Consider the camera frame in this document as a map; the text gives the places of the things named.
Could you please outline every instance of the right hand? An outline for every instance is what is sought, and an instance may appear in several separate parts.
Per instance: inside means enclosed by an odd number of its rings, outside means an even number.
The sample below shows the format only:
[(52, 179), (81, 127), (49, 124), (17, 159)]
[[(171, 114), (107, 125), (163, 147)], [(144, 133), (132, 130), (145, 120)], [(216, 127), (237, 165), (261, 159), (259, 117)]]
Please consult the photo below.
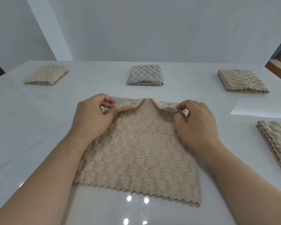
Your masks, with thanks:
[(186, 100), (176, 109), (189, 111), (188, 117), (182, 112), (176, 113), (174, 122), (182, 141), (195, 152), (200, 154), (220, 143), (215, 118), (205, 103)]

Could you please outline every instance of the white wall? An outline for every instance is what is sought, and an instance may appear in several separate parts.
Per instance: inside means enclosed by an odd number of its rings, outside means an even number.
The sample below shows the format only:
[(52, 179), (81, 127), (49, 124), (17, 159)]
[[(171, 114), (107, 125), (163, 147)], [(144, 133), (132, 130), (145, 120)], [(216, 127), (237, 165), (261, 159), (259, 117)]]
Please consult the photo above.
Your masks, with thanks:
[(0, 66), (56, 60), (26, 0), (0, 0)]
[(281, 0), (49, 0), (74, 60), (265, 64)]

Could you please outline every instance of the textured towel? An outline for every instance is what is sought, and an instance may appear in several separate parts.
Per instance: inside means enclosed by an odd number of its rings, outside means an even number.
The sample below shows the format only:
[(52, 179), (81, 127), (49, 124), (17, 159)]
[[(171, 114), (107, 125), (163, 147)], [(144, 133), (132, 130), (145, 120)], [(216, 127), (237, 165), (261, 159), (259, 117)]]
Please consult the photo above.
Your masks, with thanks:
[(127, 80), (128, 85), (163, 85), (161, 67), (159, 65), (132, 66)]
[(200, 204), (194, 153), (181, 142), (173, 122), (176, 104), (153, 99), (120, 102), (108, 129), (87, 146), (74, 183)]
[(269, 93), (264, 83), (259, 77), (249, 70), (218, 70), (218, 77), (228, 92)]
[(68, 68), (62, 65), (44, 65), (27, 77), (24, 84), (52, 85), (68, 71)]
[(256, 127), (281, 167), (281, 122), (259, 121)]

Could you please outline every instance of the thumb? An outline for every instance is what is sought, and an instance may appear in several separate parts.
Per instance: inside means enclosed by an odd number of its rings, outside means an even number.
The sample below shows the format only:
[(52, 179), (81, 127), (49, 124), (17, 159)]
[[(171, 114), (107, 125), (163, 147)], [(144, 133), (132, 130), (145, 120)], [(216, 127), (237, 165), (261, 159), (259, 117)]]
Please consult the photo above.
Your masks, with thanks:
[(176, 126), (176, 129), (180, 132), (183, 131), (183, 129), (187, 125), (187, 117), (182, 112), (177, 112), (174, 114), (174, 123)]
[(109, 111), (105, 111), (103, 114), (105, 119), (107, 119), (107, 121), (111, 123), (116, 116), (116, 111), (114, 109), (110, 109)]

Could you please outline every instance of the beige towel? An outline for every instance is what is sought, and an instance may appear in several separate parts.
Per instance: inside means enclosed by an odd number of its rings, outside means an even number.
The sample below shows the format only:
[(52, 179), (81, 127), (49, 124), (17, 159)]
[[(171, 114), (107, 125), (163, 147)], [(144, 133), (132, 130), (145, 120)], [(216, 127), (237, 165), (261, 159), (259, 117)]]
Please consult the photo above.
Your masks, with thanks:
[(68, 68), (62, 65), (44, 65), (27, 77), (24, 84), (53, 85), (68, 71)]
[(217, 75), (228, 92), (269, 93), (261, 79), (252, 71), (237, 69), (218, 70)]
[(173, 122), (176, 104), (121, 102), (108, 129), (86, 148), (74, 183), (200, 204), (194, 153), (181, 142)]
[(259, 121), (256, 127), (281, 167), (281, 122)]

